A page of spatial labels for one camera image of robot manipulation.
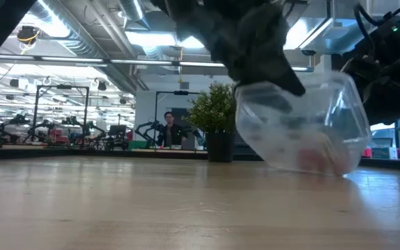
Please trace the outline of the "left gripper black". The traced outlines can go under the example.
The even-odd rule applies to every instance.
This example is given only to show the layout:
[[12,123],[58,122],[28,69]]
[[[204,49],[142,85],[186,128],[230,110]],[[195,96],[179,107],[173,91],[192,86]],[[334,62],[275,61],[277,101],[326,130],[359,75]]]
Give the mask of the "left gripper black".
[[[242,85],[269,82],[301,97],[305,87],[283,52],[287,21],[270,0],[158,0],[179,35],[191,35]],[[290,102],[277,92],[256,91],[247,100],[281,112]]]

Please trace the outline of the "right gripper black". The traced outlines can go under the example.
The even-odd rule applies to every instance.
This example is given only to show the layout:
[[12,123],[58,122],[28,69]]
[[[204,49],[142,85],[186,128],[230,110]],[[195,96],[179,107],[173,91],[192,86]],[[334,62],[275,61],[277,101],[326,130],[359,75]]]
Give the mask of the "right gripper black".
[[354,80],[369,124],[395,123],[400,118],[400,44],[380,43],[372,56],[360,42],[342,59],[342,72]]

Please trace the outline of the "clear plastic tupperware container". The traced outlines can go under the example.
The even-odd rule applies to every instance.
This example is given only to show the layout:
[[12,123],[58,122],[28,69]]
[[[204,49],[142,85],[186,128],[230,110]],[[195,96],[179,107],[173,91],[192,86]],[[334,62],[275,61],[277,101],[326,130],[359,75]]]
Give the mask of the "clear plastic tupperware container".
[[[238,86],[235,89],[235,127],[240,137],[269,166],[294,172],[300,149],[321,149],[325,171],[331,155],[348,153],[351,172],[360,163],[372,134],[365,109],[353,79],[341,72],[314,74],[301,80],[306,93],[297,97],[269,83]],[[292,106],[281,112],[247,100],[250,92],[277,92]]]

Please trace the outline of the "large red strawberry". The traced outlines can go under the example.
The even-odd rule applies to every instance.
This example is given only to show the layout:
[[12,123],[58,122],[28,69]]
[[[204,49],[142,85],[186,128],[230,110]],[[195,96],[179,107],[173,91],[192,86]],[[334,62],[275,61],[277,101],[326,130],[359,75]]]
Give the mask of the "large red strawberry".
[[300,149],[297,156],[298,168],[306,172],[325,171],[326,160],[321,149]]

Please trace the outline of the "grey storage box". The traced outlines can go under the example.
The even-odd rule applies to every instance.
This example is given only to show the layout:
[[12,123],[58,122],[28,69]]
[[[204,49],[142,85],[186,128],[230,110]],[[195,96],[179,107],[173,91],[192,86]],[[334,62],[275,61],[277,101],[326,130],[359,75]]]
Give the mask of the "grey storage box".
[[395,147],[372,148],[372,158],[397,160],[399,150]]

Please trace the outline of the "artificial green potted plant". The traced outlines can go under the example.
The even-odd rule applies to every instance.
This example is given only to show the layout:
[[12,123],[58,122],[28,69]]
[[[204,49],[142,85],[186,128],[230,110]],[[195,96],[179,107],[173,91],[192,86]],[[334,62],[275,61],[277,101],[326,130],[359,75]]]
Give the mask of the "artificial green potted plant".
[[205,133],[208,160],[233,161],[235,141],[234,84],[212,83],[207,91],[191,99],[185,120]]

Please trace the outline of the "person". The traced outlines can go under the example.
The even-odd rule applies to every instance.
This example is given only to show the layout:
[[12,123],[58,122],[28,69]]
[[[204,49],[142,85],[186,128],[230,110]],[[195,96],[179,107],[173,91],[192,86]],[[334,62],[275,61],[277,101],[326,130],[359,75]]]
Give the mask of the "person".
[[182,146],[187,140],[188,135],[182,126],[175,124],[173,113],[168,111],[165,113],[166,125],[159,134],[157,144],[163,147],[172,147],[174,145]]

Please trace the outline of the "long ceiling light bar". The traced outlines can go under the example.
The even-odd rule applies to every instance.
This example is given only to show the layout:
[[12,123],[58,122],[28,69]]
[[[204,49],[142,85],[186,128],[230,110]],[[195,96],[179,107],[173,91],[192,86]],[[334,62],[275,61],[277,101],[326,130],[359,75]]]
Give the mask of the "long ceiling light bar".
[[15,54],[0,54],[0,63],[42,63],[45,65],[55,65],[58,63],[73,64],[83,67],[107,67],[108,65],[139,65],[139,66],[165,66],[165,67],[206,67],[206,68],[225,68],[217,62],[197,62],[197,61],[178,61],[178,60],[140,60],[140,59],[111,59],[111,58],[79,58],[62,56],[25,56]]

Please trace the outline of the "green crate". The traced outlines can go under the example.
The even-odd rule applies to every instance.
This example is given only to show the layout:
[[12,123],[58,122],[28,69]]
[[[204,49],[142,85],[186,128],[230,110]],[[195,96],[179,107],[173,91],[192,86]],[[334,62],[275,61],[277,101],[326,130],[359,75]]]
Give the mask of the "green crate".
[[128,150],[132,151],[133,149],[148,149],[147,141],[140,140],[131,140],[128,142]]

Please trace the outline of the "round black ceiling device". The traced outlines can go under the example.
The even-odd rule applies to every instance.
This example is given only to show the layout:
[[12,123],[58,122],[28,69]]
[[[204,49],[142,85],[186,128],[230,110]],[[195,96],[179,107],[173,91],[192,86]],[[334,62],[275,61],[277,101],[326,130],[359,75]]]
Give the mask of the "round black ceiling device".
[[22,26],[18,31],[17,40],[25,45],[33,45],[40,34],[40,29],[34,26]]

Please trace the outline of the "black background rig frame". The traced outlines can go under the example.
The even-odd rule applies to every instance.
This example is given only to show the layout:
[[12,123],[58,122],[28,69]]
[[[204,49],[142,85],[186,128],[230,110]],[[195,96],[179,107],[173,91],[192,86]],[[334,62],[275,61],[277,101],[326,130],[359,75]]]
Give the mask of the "black background rig frame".
[[84,89],[86,90],[85,93],[85,109],[84,109],[84,117],[83,117],[83,126],[87,125],[87,116],[88,116],[88,104],[89,104],[89,95],[90,89],[89,87],[84,86],[76,86],[76,85],[65,85],[65,84],[58,84],[58,85],[37,85],[36,86],[36,93],[35,93],[35,104],[34,104],[34,114],[33,114],[33,132],[36,130],[37,124],[37,116],[38,116],[38,104],[41,97],[43,97],[51,88],[56,88],[59,90],[71,90],[72,88],[75,89]]
[[165,113],[170,112],[169,116],[173,117],[173,122],[181,126],[178,131],[186,133],[187,138],[181,140],[181,144],[175,144],[168,149],[182,149],[187,151],[203,150],[203,132],[191,125],[185,118],[188,110],[192,107],[191,100],[198,97],[198,92],[189,92],[186,90],[174,91],[157,91],[155,95],[154,118],[159,121],[162,126],[167,125]]

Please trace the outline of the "black aluminium table frame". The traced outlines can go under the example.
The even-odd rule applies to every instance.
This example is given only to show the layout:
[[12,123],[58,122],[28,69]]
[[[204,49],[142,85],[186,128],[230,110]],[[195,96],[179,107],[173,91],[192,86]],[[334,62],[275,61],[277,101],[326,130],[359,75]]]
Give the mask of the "black aluminium table frame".
[[[162,158],[180,160],[207,160],[204,153],[162,153],[143,151],[90,151],[83,149],[0,149],[0,160],[17,158],[41,158],[52,156],[97,156],[123,158]],[[400,160],[362,158],[361,167],[400,170]]]

